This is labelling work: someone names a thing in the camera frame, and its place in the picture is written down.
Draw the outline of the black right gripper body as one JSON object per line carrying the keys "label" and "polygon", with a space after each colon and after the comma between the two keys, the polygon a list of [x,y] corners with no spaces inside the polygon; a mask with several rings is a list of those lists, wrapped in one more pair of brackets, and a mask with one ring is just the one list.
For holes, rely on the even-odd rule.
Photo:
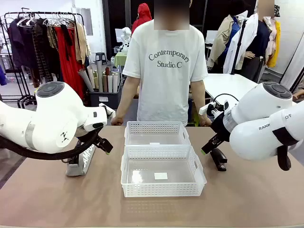
{"label": "black right gripper body", "polygon": [[223,123],[224,113],[214,118],[211,124],[212,130],[216,133],[214,139],[216,142],[229,142],[230,132],[225,128]]}

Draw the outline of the black stapler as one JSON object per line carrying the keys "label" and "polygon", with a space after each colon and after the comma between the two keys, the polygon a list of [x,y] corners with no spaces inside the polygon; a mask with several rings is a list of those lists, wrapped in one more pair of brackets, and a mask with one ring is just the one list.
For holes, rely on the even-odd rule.
{"label": "black stapler", "polygon": [[217,168],[218,171],[226,171],[226,166],[225,164],[228,162],[226,156],[224,155],[224,153],[218,149],[215,148],[210,152],[210,155],[214,161],[214,164]]}

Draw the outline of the grey CAMPUS pencil case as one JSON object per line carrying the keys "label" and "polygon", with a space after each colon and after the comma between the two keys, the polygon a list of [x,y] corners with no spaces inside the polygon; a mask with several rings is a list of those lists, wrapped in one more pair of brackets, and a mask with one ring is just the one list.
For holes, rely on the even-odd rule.
{"label": "grey CAMPUS pencil case", "polygon": [[91,145],[79,155],[69,158],[66,161],[66,176],[84,176],[86,175],[92,157],[95,153],[96,146]]}

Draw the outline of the person's right forearm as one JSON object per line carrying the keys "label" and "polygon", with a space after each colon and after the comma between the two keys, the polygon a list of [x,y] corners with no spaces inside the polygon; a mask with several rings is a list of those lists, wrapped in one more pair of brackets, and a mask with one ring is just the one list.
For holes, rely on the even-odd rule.
{"label": "person's right forearm", "polygon": [[131,106],[134,97],[137,95],[137,92],[128,92],[124,91],[122,92],[121,101],[119,103],[118,109],[116,111],[116,117],[117,118],[124,118],[124,116],[127,114],[127,111],[129,107]]}

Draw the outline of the white side table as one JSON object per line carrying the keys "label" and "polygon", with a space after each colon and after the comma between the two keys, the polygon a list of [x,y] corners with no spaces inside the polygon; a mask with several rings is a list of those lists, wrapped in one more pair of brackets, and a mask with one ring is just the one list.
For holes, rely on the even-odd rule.
{"label": "white side table", "polygon": [[206,93],[212,100],[223,105],[228,101],[230,105],[235,105],[249,90],[257,83],[239,74],[208,74],[204,78]]}

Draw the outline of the dark grey storage bin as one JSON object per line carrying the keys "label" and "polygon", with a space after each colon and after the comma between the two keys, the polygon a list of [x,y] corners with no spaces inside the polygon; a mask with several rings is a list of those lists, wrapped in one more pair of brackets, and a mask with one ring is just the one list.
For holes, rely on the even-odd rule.
{"label": "dark grey storage bin", "polygon": [[121,94],[121,90],[119,90],[117,93],[89,92],[91,106],[98,107],[101,103],[103,103],[112,109],[117,109],[121,100]]}

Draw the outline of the tall grey cardboard tube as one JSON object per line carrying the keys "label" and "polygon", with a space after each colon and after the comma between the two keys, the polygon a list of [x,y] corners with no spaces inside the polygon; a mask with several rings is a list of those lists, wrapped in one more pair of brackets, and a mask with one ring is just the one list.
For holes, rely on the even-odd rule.
{"label": "tall grey cardboard tube", "polygon": [[103,74],[102,74],[102,61],[96,61],[97,76],[98,76],[98,90],[100,93],[103,92]]}

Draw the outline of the red hanging dress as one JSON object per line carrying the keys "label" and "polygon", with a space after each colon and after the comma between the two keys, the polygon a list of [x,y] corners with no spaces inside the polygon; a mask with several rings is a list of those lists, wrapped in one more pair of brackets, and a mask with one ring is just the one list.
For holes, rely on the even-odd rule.
{"label": "red hanging dress", "polygon": [[63,80],[83,100],[85,85],[82,77],[78,74],[79,70],[83,69],[83,65],[76,60],[75,30],[61,25],[60,27],[55,27],[55,32],[57,34],[58,54]]}

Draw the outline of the green cloth covered table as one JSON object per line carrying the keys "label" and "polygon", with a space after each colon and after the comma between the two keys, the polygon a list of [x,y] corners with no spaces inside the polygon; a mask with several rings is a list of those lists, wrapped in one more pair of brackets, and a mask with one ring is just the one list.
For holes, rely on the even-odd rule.
{"label": "green cloth covered table", "polygon": [[118,52],[114,57],[114,65],[116,67],[118,66],[124,66],[126,63],[127,54],[124,52]]}

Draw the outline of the mannequin in beige coat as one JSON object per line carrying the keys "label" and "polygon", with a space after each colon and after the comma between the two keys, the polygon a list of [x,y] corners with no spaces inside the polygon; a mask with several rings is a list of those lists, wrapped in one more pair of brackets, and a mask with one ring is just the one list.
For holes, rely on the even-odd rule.
{"label": "mannequin in beige coat", "polygon": [[223,54],[226,44],[229,41],[233,23],[234,17],[229,14],[223,19],[214,38],[211,53],[207,60],[208,67],[213,68],[214,65],[218,63],[219,57]]}

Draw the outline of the grey plastic stool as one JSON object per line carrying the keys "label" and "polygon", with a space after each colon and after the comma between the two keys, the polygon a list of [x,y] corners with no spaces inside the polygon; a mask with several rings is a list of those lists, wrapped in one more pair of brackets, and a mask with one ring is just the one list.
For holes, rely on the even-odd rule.
{"label": "grey plastic stool", "polygon": [[104,52],[96,52],[95,53],[95,62],[101,61],[102,65],[107,64],[106,55]]}

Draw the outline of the white leaning panel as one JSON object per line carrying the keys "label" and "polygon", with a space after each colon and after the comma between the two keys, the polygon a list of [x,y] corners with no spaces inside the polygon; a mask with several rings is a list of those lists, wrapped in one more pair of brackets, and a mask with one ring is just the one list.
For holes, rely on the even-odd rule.
{"label": "white leaning panel", "polygon": [[280,84],[293,92],[304,77],[304,32],[287,65]]}

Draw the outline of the black hanging garment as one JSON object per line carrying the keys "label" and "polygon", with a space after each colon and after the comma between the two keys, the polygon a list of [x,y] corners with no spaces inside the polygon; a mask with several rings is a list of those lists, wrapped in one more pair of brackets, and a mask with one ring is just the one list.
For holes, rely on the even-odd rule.
{"label": "black hanging garment", "polygon": [[45,19],[37,19],[34,35],[36,41],[36,51],[40,66],[42,67],[42,73],[46,82],[53,81],[54,74],[59,77],[60,62],[58,51],[55,47],[51,47],[48,39],[48,27],[43,24]]}

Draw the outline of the person in red hoodie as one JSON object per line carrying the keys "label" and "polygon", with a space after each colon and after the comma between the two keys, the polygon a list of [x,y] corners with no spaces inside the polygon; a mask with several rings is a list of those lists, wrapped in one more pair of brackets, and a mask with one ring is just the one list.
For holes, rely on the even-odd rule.
{"label": "person in red hoodie", "polygon": [[137,19],[132,25],[132,34],[134,33],[135,29],[140,26],[141,24],[152,20],[150,8],[147,3],[141,3],[138,6],[137,10]]}

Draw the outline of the dark navy hanging coat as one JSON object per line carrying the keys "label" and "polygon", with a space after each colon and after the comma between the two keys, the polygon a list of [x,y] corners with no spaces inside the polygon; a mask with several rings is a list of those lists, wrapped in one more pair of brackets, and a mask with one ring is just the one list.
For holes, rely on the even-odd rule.
{"label": "dark navy hanging coat", "polygon": [[8,28],[13,62],[17,68],[21,68],[22,66],[31,67],[27,53],[28,42],[26,41],[26,33],[28,29],[18,26],[17,23],[19,21],[20,19],[14,19]]}

